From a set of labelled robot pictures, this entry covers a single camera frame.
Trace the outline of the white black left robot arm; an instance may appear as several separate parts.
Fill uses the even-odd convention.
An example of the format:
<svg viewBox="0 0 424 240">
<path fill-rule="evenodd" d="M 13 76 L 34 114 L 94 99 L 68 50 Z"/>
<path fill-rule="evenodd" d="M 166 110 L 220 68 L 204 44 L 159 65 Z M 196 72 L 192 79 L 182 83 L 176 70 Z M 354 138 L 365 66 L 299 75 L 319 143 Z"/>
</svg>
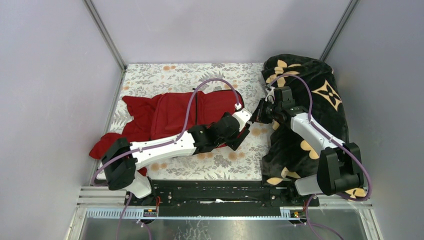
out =
<svg viewBox="0 0 424 240">
<path fill-rule="evenodd" d="M 194 125 L 175 136 L 142 142 L 119 138 L 101 158 L 100 172 L 110 191 L 126 190 L 148 206 L 154 202 L 155 192 L 148 177 L 139 172 L 141 168 L 161 160 L 209 153 L 221 146 L 236 150 L 250 132 L 251 117 L 243 108 L 233 114 L 226 112 L 210 125 Z"/>
</svg>

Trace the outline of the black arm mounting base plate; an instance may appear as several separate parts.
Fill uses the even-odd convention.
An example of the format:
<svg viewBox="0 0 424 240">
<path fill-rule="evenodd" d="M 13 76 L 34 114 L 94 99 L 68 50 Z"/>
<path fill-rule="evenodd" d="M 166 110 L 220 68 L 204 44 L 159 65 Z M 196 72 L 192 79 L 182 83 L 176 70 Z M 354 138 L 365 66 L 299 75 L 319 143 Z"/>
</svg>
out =
<svg viewBox="0 0 424 240">
<path fill-rule="evenodd" d="M 281 208 L 302 211 L 309 196 L 294 183 L 271 186 L 260 180 L 152 180 L 152 192 L 125 200 L 130 206 L 153 207 L 159 217 L 278 217 Z"/>
</svg>

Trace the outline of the red student backpack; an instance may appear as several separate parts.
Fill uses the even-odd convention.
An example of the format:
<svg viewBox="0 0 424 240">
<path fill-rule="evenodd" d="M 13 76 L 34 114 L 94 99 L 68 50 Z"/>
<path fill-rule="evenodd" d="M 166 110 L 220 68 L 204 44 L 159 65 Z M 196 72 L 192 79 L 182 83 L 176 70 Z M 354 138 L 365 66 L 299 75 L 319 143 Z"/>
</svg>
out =
<svg viewBox="0 0 424 240">
<path fill-rule="evenodd" d="M 158 102 L 151 125 L 151 140 L 175 136 L 181 133 L 191 92 L 168 92 Z M 224 113 L 233 114 L 237 103 L 230 89 L 204 93 L 199 90 L 190 105 L 186 129 L 195 125 L 210 125 L 221 119 Z"/>
</svg>

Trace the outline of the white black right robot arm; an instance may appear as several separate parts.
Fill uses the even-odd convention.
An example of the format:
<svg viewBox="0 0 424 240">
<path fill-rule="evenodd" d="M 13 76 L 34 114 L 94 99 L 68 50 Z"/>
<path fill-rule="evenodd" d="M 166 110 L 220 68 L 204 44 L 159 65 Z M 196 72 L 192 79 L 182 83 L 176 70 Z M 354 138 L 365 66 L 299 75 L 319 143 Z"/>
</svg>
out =
<svg viewBox="0 0 424 240">
<path fill-rule="evenodd" d="M 307 195 L 331 196 L 364 185 L 359 147 L 338 139 L 314 120 L 310 110 L 297 105 L 288 86 L 270 89 L 261 98 L 252 115 L 252 121 L 268 124 L 276 121 L 285 124 L 301 136 L 319 157 L 315 175 L 297 179 L 294 188 L 287 191 L 287 201 L 293 206 L 301 205 Z"/>
</svg>

